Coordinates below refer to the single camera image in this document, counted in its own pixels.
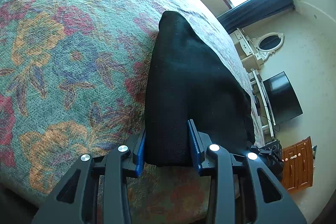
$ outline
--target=bed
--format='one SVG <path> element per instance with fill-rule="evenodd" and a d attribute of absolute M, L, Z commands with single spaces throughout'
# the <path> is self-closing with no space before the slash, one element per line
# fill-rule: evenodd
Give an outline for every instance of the bed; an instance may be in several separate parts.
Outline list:
<path fill-rule="evenodd" d="M 0 180 L 6 187 L 39 206 L 78 156 L 105 155 L 139 133 L 165 10 L 181 13 L 252 95 L 230 36 L 200 0 L 0 0 Z M 261 147 L 254 103 L 251 115 Z M 140 179 L 128 180 L 133 224 L 201 219 L 209 187 L 209 178 L 191 168 L 146 165 Z"/>

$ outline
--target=triangular cutout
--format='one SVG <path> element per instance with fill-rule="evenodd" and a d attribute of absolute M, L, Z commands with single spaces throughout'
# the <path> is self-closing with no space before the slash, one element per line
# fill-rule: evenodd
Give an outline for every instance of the triangular cutout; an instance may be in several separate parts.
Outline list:
<path fill-rule="evenodd" d="M 273 185 L 268 176 L 261 168 L 258 168 L 258 177 L 261 185 L 262 195 L 265 203 L 271 203 L 281 199 L 281 194 Z"/>
<path fill-rule="evenodd" d="M 56 199 L 65 203 L 73 203 L 75 201 L 75 195 L 77 190 L 77 185 L 79 181 L 79 176 L 81 174 L 81 170 L 77 169 L 72 177 L 68 180 L 62 190 L 60 190 Z"/>

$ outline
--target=black tv screen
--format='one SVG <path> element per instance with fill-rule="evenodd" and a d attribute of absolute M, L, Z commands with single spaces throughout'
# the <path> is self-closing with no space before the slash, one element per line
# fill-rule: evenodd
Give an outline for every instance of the black tv screen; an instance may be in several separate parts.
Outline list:
<path fill-rule="evenodd" d="M 303 113 L 299 100 L 284 71 L 263 81 L 263 84 L 275 124 L 286 122 Z"/>

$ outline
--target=tv stand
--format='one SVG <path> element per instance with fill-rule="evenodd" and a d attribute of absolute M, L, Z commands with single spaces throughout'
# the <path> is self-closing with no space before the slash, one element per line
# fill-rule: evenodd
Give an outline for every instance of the tv stand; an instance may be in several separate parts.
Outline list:
<path fill-rule="evenodd" d="M 270 133 L 271 139 L 275 140 L 275 135 L 273 131 L 273 125 L 275 124 L 274 122 L 274 116 L 272 109 L 270 108 L 270 104 L 268 101 L 267 93 L 265 91 L 265 87 L 262 81 L 262 78 L 257 70 L 252 70 L 249 74 L 249 78 L 251 81 L 251 85 L 253 88 L 254 93 L 260 93 L 261 96 L 261 102 L 260 102 L 260 107 L 265 110 L 266 113 L 266 118 L 268 120 L 268 123 L 262 126 L 262 131 L 264 134 Z"/>

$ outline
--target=white mirror frame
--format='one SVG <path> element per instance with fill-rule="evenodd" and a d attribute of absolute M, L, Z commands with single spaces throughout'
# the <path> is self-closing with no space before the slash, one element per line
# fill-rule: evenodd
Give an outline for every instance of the white mirror frame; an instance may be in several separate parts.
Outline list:
<path fill-rule="evenodd" d="M 276 36 L 278 36 L 278 37 L 280 38 L 280 43 L 279 43 L 276 47 L 271 48 L 271 49 L 269 49 L 269 50 L 262 50 L 261 48 L 259 48 L 259 45 L 260 45 L 261 41 L 263 41 L 266 37 L 270 37 L 270 36 L 272 36 L 272 35 L 276 35 Z M 252 39 L 252 43 L 253 43 L 253 45 L 256 47 L 256 49 L 258 50 L 258 52 L 259 52 L 261 58 L 263 59 L 263 61 L 265 61 L 265 60 L 267 60 L 267 58 L 268 58 L 270 55 L 272 55 L 273 53 L 275 53 L 275 51 L 276 51 L 277 49 L 279 49 L 279 48 L 282 46 L 282 44 L 284 43 L 284 37 L 285 37 L 285 36 L 284 36 L 283 33 L 279 33 L 279 32 L 269 32 L 269 33 L 263 35 L 262 37 L 259 37 L 259 38 L 253 38 L 253 39 Z"/>

